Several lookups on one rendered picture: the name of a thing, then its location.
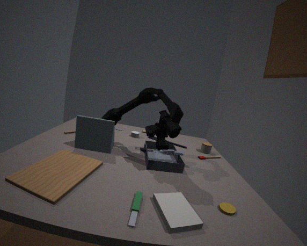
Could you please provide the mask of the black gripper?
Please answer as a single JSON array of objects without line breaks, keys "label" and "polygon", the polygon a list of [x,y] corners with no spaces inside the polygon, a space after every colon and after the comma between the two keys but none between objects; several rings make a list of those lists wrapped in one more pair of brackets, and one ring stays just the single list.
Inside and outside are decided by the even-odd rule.
[{"label": "black gripper", "polygon": [[168,150],[169,149],[169,142],[165,140],[165,138],[168,137],[167,132],[164,128],[161,128],[159,126],[159,123],[157,122],[157,127],[159,130],[159,135],[157,135],[157,141],[156,141],[156,149],[160,150]]}]

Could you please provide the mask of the white round disc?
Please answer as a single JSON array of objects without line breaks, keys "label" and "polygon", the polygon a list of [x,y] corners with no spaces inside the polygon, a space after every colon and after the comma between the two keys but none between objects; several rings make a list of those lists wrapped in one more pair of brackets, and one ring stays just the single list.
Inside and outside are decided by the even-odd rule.
[{"label": "white round disc", "polygon": [[136,131],[132,131],[131,132],[131,137],[133,137],[133,138],[139,138],[139,132],[136,132]]}]

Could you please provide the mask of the wooden board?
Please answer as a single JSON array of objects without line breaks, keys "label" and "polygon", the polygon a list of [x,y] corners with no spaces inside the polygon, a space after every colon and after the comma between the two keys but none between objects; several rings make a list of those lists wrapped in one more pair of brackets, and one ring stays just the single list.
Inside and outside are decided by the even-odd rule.
[{"label": "wooden board", "polygon": [[5,178],[5,181],[55,205],[103,162],[63,149]]}]

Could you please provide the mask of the white cylindrical container with tan lid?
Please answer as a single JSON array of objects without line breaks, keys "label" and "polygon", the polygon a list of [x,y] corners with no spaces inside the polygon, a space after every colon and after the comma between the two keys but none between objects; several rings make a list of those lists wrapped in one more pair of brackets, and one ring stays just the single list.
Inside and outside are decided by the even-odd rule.
[{"label": "white cylindrical container with tan lid", "polygon": [[210,154],[211,148],[212,148],[212,145],[210,143],[203,142],[200,152],[204,154]]}]

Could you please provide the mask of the dark grey roasting tin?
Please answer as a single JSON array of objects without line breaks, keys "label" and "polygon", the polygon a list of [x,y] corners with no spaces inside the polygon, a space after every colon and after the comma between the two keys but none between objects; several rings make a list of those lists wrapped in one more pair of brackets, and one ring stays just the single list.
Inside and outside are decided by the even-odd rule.
[{"label": "dark grey roasting tin", "polygon": [[[154,150],[156,149],[156,142],[145,141],[144,148]],[[169,150],[177,151],[173,144],[169,144]],[[182,173],[184,170],[185,163],[183,162],[180,155],[174,153],[174,155],[167,155],[148,151],[146,151],[144,154],[147,170],[165,171],[172,173]]]}]

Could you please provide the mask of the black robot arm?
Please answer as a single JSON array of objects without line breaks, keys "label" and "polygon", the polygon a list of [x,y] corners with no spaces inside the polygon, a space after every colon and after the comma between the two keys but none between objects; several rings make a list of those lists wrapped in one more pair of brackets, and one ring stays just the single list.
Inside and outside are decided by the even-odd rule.
[{"label": "black robot arm", "polygon": [[[158,96],[155,96],[157,94]],[[126,104],[122,105],[119,108],[112,108],[107,111],[103,116],[102,119],[115,121],[115,125],[118,121],[121,120],[121,117],[126,112],[132,110],[133,108],[139,106],[140,104],[146,104],[149,102],[154,102],[161,99],[164,104],[167,106],[170,115],[167,113],[166,110],[160,111],[160,120],[159,126],[164,128],[170,138],[176,138],[182,128],[179,126],[181,118],[183,117],[184,113],[180,106],[173,102],[164,92],[162,89],[154,89],[154,88],[146,88],[139,93],[139,95],[132,99],[131,101],[127,102]],[[145,131],[148,137],[154,137],[155,135],[159,135],[159,130],[157,127],[157,123],[155,125],[150,125],[145,127]]]}]

